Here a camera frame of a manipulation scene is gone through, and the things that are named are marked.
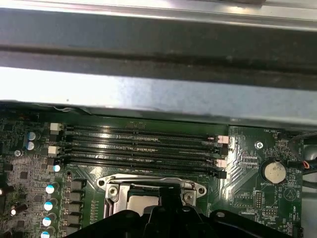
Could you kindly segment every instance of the ram slot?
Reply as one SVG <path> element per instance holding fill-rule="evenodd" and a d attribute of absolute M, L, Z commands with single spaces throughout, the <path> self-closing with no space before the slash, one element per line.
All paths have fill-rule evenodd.
<path fill-rule="evenodd" d="M 134 141 L 128 139 L 108 139 L 100 137 L 87 137 L 87 136 L 73 136 L 67 138 L 67 141 L 88 141 L 97 143 L 117 143 L 117 144 L 137 144 L 137 145 L 148 145 L 148 146 L 164 146 L 174 148 L 195 148 L 195 149 L 209 149 L 208 146 L 193 145 L 193 144 L 179 144 L 179 143 L 165 143 L 165 142 L 153 142 L 153 141 Z"/>
<path fill-rule="evenodd" d="M 171 159 L 183 159 L 183 160 L 210 160 L 213 157 L 211 156 L 199 156 L 199 155 L 178 155 L 178 154 L 160 154 L 160 153 L 146 153 L 146 152 L 139 152 L 139 151 L 124 151 L 124 150 L 104 150 L 98 148 L 84 148 L 84 147 L 77 147 L 74 146 L 68 150 L 69 152 L 79 151 L 79 152 L 92 152 L 98 154 L 116 154 L 116 155 L 134 155 L 134 156 L 148 156 L 148 157 L 162 157 L 162 158 L 171 158 Z"/>
<path fill-rule="evenodd" d="M 144 163 L 136 163 L 136 162 L 121 162 L 121 161 L 106 161 L 100 159 L 84 159 L 84 158 L 75 158 L 69 157 L 64 158 L 65 164 L 74 164 L 81 163 L 85 165 L 97 165 L 97 166 L 117 166 L 119 168 L 136 168 L 143 170 L 158 170 L 158 171 L 186 171 L 189 173 L 203 173 L 209 174 L 214 171 L 213 168 L 210 167 L 194 167 L 194 166 L 180 166 L 180 165 L 163 165 L 163 164 L 144 164 Z"/>
<path fill-rule="evenodd" d="M 197 140 L 202 141 L 206 140 L 208 136 L 200 136 L 200 135 L 190 135 L 190 134 L 176 134 L 176 133 L 166 133 L 166 132 L 160 132 L 160 131 L 149 131 L 149 130 L 142 130 L 142 129 L 129 129 L 129 128 L 114 128 L 114 127 L 102 127 L 102 126 L 67 126 L 66 130 L 73 130 L 76 132 L 95 132 L 95 133 L 126 133 L 129 135 L 146 135 L 146 136 L 159 136 L 165 139 L 190 139 L 190 140 Z"/>
<path fill-rule="evenodd" d="M 204 155 L 210 156 L 210 150 L 196 150 L 196 149 L 185 149 L 185 148 L 167 148 L 160 146 L 139 146 L 139 145 L 125 145 L 115 143 L 91 143 L 79 140 L 72 141 L 73 146 L 77 147 L 88 147 L 88 148 L 99 148 L 108 150 L 127 150 L 127 151 L 138 151 L 138 152 L 157 152 L 165 154 L 193 154 L 193 155 Z"/>
<path fill-rule="evenodd" d="M 105 161 L 122 161 L 122 162 L 136 162 L 144 164 L 164 164 L 164 165 L 186 165 L 186 166 L 197 166 L 197 167 L 214 167 L 212 160 L 210 162 L 205 161 L 195 161 L 195 160 L 176 160 L 167 158 L 155 158 L 155 157 L 141 157 L 141 156 L 127 156 L 127 155 L 100 155 L 93 153 L 84 152 L 71 152 L 66 154 L 72 158 L 84 158 L 84 159 L 99 159 Z"/>

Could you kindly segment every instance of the green circuit board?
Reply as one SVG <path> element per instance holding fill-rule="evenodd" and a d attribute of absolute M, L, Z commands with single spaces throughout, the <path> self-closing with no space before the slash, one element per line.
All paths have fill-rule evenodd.
<path fill-rule="evenodd" d="M 63 125 L 65 131 L 63 142 L 52 141 L 50 133 L 52 122 Z M 145 167 L 143 165 L 127 167 L 122 161 L 100 165 L 94 164 L 94 159 L 88 157 L 81 160 L 75 158 L 74 156 L 76 153 L 79 154 L 78 151 L 81 147 L 89 147 L 93 152 L 101 151 L 100 145 L 104 145 L 105 142 L 97 134 L 91 134 L 100 128 L 113 129 L 120 133 L 146 132 L 147 141 L 144 144 L 131 144 L 129 139 L 126 139 L 124 143 L 129 144 L 129 148 L 137 148 L 138 153 L 143 157 L 145 155 L 151 157 L 151 153 L 153 156 L 159 153 L 160 155 L 168 154 L 170 157 L 167 156 L 168 158 L 162 161 L 166 161 L 166 163 L 172 161 L 171 165 L 150 164 Z M 30 131 L 41 135 L 37 141 L 36 150 L 26 149 L 28 143 L 26 135 Z M 210 135 L 229 136 L 227 153 L 222 155 L 221 148 L 220 152 L 210 152 L 210 144 L 200 144 L 202 138 Z M 94 138 L 93 141 L 89 141 L 89 136 L 98 139 Z M 156 136 L 161 138 L 160 144 L 157 144 Z M 41 232 L 46 229 L 42 224 L 42 219 L 48 214 L 43 209 L 43 205 L 47 200 L 56 198 L 58 205 L 50 211 L 57 215 L 57 219 L 52 223 L 52 227 L 55 229 L 52 237 L 65 236 L 63 229 L 67 224 L 63 222 L 63 201 L 65 200 L 64 192 L 67 189 L 66 183 L 70 179 L 85 181 L 85 185 L 81 188 L 83 195 L 80 201 L 80 223 L 77 226 L 82 228 L 104 217 L 105 191 L 98 188 L 97 179 L 113 174 L 132 174 L 177 176 L 190 179 L 205 186 L 208 190 L 206 195 L 197 200 L 197 206 L 205 215 L 208 216 L 216 209 L 229 210 L 292 235 L 293 227 L 300 226 L 301 223 L 302 172 L 294 168 L 286 168 L 285 180 L 279 184 L 268 182 L 259 172 L 261 165 L 269 160 L 279 160 L 284 164 L 288 160 L 296 160 L 287 148 L 287 139 L 285 131 L 272 128 L 103 118 L 58 113 L 19 115 L 18 117 L 14 114 L 3 115 L 0 118 L 0 176 L 2 186 L 5 183 L 13 185 L 15 191 L 6 196 L 2 211 L 0 208 L 0 230 L 23 233 L 23 237 L 40 237 Z M 256 144 L 259 142 L 263 145 L 260 149 L 256 148 Z M 49 146 L 56 145 L 56 143 L 60 147 L 71 146 L 72 151 L 75 151 L 72 154 L 73 160 L 69 160 L 59 172 L 53 171 L 52 159 L 48 155 Z M 110 146 L 112 144 L 107 145 L 107 148 L 116 151 L 125 150 L 126 153 L 128 145 L 125 145 L 124 149 L 122 146 L 115 148 Z M 301 153 L 303 145 L 300 144 L 298 149 Z M 14 154 L 16 150 L 22 151 L 23 155 L 16 157 Z M 225 159 L 227 166 L 223 170 L 227 172 L 226 179 L 219 179 L 210 173 L 205 173 L 209 169 L 205 162 L 183 160 L 183 158 L 188 159 L 189 157 Z M 7 164 L 13 165 L 12 171 L 5 170 Z M 173 169 L 175 165 L 184 169 Z M 186 170 L 188 166 L 202 170 Z M 45 187 L 54 181 L 58 182 L 61 189 L 52 195 L 47 194 Z M 16 203 L 27 203 L 28 209 L 18 216 L 11 217 L 9 211 Z"/>

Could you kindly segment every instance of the silver metal panel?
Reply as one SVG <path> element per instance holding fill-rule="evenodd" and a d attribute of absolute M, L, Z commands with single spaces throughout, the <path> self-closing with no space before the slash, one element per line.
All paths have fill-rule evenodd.
<path fill-rule="evenodd" d="M 305 24 L 308 29 L 315 29 L 317 24 L 298 23 L 317 20 L 317 3 L 313 0 L 268 0 L 263 6 L 198 0 L 5 0 L 0 2 L 0 7 L 298 29 L 306 29 Z"/>
<path fill-rule="evenodd" d="M 317 125 L 317 92 L 0 67 L 0 100 Z"/>

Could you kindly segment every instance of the screw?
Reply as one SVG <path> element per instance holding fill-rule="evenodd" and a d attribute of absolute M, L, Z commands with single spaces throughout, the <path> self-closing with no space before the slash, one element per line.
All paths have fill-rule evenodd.
<path fill-rule="evenodd" d="M 225 214 L 223 212 L 217 212 L 216 215 L 218 217 L 225 217 Z"/>
<path fill-rule="evenodd" d="M 22 155 L 22 152 L 19 151 L 19 150 L 16 150 L 16 151 L 14 152 L 14 156 L 15 156 L 15 157 L 20 157 L 21 155 Z"/>
<path fill-rule="evenodd" d="M 112 196 L 116 196 L 118 194 L 118 189 L 116 187 L 110 187 L 108 191 Z"/>
<path fill-rule="evenodd" d="M 184 212 L 189 212 L 189 211 L 190 211 L 190 208 L 189 208 L 189 207 L 183 207 L 182 210 L 183 210 Z"/>
<path fill-rule="evenodd" d="M 263 148 L 264 145 L 263 145 L 262 142 L 257 141 L 257 142 L 254 144 L 254 146 L 255 146 L 256 149 L 260 150 L 260 149 Z"/>
<path fill-rule="evenodd" d="M 190 202 L 192 200 L 193 196 L 190 192 L 187 192 L 184 194 L 184 200 L 185 202 Z"/>

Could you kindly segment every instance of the chip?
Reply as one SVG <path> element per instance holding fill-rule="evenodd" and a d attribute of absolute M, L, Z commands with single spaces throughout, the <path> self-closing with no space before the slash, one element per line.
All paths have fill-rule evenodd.
<path fill-rule="evenodd" d="M 13 125 L 11 124 L 4 125 L 3 131 L 13 131 Z"/>
<path fill-rule="evenodd" d="M 69 224 L 79 224 L 79 216 L 63 215 L 63 219 L 67 220 L 67 223 Z"/>
<path fill-rule="evenodd" d="M 80 204 L 69 203 L 65 204 L 64 207 L 68 210 L 69 213 L 80 212 Z"/>
<path fill-rule="evenodd" d="M 34 202 L 42 202 L 42 196 L 41 195 L 35 195 L 34 196 Z"/>
<path fill-rule="evenodd" d="M 65 197 L 69 198 L 71 201 L 80 201 L 81 200 L 81 194 L 78 192 L 66 192 L 64 194 Z"/>
<path fill-rule="evenodd" d="M 79 190 L 83 188 L 83 183 L 81 181 L 72 181 L 70 182 L 71 190 Z"/>
<path fill-rule="evenodd" d="M 27 179 L 28 178 L 28 172 L 21 172 L 20 173 L 20 179 Z"/>
<path fill-rule="evenodd" d="M 18 222 L 16 223 L 16 227 L 17 227 L 17 228 L 24 228 L 24 221 L 18 221 Z"/>
<path fill-rule="evenodd" d="M 61 229 L 63 231 L 66 231 L 66 235 L 69 236 L 70 234 L 75 233 L 76 231 L 79 230 L 78 227 L 68 227 L 68 226 L 62 226 Z"/>
<path fill-rule="evenodd" d="M 48 158 L 48 165 L 54 165 L 54 158 Z"/>

